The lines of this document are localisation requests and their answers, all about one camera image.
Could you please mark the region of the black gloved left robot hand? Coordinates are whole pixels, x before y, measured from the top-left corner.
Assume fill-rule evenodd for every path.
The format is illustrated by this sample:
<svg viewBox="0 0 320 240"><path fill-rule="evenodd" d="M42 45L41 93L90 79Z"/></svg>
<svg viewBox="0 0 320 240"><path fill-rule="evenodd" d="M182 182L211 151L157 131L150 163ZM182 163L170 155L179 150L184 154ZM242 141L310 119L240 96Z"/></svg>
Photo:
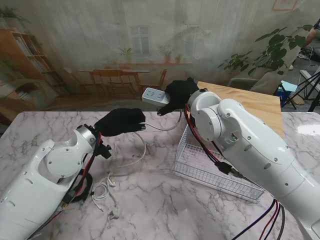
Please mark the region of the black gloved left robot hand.
<svg viewBox="0 0 320 240"><path fill-rule="evenodd" d="M139 108L117 108L97 121L94 129L104 137L114 137L146 129L146 116Z"/></svg>

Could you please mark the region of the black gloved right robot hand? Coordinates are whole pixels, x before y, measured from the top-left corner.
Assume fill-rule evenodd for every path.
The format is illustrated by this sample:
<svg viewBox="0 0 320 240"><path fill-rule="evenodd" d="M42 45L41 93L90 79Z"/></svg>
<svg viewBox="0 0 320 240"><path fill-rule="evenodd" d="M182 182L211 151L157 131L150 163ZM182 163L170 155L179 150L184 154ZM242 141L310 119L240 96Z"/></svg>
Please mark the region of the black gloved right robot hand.
<svg viewBox="0 0 320 240"><path fill-rule="evenodd" d="M157 112L157 115L164 116L175 110L183 109L191 95L198 90L197 84L191 77L187 80L174 80L164 91L169 95L169 102Z"/></svg>

